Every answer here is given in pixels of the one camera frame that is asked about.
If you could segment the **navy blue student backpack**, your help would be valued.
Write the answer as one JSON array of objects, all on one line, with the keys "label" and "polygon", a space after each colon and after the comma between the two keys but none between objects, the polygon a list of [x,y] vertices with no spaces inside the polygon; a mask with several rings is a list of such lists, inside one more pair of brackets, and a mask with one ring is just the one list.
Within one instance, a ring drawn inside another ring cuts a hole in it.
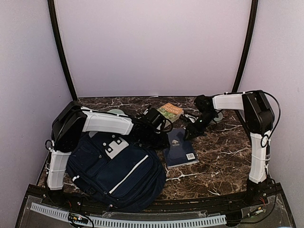
[{"label": "navy blue student backpack", "polygon": [[122,138],[128,146],[110,159],[103,147],[112,140],[110,134],[84,133],[66,171],[81,191],[110,209],[139,212],[160,195],[166,173],[155,150],[139,146],[126,135]]}]

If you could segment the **dark blue hardcover book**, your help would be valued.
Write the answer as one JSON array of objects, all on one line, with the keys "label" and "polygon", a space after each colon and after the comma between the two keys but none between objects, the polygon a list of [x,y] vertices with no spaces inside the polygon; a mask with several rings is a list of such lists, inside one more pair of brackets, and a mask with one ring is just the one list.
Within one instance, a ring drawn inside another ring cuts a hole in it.
[{"label": "dark blue hardcover book", "polygon": [[173,129],[168,133],[169,148],[163,150],[168,169],[198,163],[197,154],[190,141],[184,141],[185,130]]}]

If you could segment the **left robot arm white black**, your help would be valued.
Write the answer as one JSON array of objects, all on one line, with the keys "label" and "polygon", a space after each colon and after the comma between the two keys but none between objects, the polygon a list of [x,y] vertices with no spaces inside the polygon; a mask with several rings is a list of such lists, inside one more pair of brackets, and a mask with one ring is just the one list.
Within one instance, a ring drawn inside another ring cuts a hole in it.
[{"label": "left robot arm white black", "polygon": [[67,203],[67,196],[60,190],[67,161],[76,149],[84,133],[108,133],[110,142],[103,144],[107,157],[113,159],[128,146],[123,135],[128,135],[137,143],[155,149],[164,148],[168,144],[166,123],[172,122],[165,118],[157,109],[148,107],[143,114],[137,116],[103,112],[70,102],[52,123],[50,146],[50,165],[46,186],[50,188],[48,199],[57,207]]}]

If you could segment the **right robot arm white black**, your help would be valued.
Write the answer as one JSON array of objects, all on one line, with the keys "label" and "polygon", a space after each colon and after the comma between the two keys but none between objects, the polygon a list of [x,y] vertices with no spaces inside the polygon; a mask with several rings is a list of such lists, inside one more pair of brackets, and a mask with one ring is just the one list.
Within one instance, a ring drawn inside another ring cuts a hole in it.
[{"label": "right robot arm white black", "polygon": [[219,110],[243,111],[252,144],[251,169],[247,189],[242,196],[242,201],[247,206],[253,206],[260,200],[262,191],[270,184],[270,138],[279,119],[275,117],[267,96],[269,93],[262,90],[214,96],[199,95],[194,104],[201,115],[187,124],[184,134],[186,141],[203,135],[209,123],[218,116]]}]

